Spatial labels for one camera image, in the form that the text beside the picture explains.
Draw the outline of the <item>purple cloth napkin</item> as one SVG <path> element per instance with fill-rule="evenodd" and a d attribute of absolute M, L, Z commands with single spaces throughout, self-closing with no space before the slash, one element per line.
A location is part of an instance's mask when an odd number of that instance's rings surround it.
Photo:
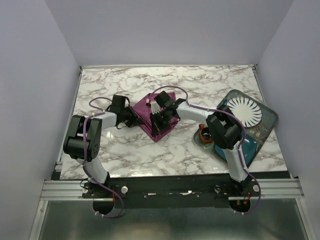
<path fill-rule="evenodd" d="M 155 142 L 157 143 L 161 140 L 165 135 L 167 135 L 178 123 L 177 118 L 173 118 L 170 120 L 170 126 L 162 133 L 159 133 L 156 136 L 152 136 L 152 123 L 150 119 L 151 108 L 147 106 L 147 99 L 154 101 L 154 98 L 158 95 L 158 93 L 153 94 L 150 97 L 151 93 L 148 93 L 144 96 L 139 102 L 137 102 L 132 108 L 136 115 L 143 120 L 143 124 L 140 125 L 140 128 Z"/>

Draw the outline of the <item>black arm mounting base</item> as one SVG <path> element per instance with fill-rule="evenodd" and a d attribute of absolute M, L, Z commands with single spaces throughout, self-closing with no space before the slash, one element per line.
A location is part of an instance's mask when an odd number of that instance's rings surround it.
<path fill-rule="evenodd" d="M 84 185 L 82 197 L 117 209 L 200 208 L 242 206 L 258 197 L 256 183 L 249 178 L 237 183 L 227 173 L 118 177 L 107 180 L 111 190 L 96 183 Z"/>

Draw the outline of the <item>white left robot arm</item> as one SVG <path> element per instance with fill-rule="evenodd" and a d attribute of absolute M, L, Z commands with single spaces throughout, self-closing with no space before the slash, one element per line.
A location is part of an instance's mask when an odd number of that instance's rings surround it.
<path fill-rule="evenodd" d="M 102 166 L 98 153 L 102 131 L 124 124 L 132 128 L 143 124 L 143 120 L 130 106 L 112 112 L 102 111 L 85 117 L 73 115 L 63 143 L 63 152 L 76 160 L 94 184 L 93 191 L 101 198 L 107 197 L 111 191 L 110 174 Z"/>

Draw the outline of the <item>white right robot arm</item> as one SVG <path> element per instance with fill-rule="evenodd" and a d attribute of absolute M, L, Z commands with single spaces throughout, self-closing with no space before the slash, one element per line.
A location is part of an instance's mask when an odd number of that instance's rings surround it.
<path fill-rule="evenodd" d="M 248 190 L 252 180 L 242 150 L 246 131 L 242 123 L 232 114 L 229 107 L 205 108 L 192 105 L 179 98 L 161 103 L 148 101 L 150 107 L 151 133 L 158 135 L 168 129 L 171 119 L 187 119 L 205 124 L 216 146 L 224 152 L 231 178 L 230 191 L 241 196 Z"/>

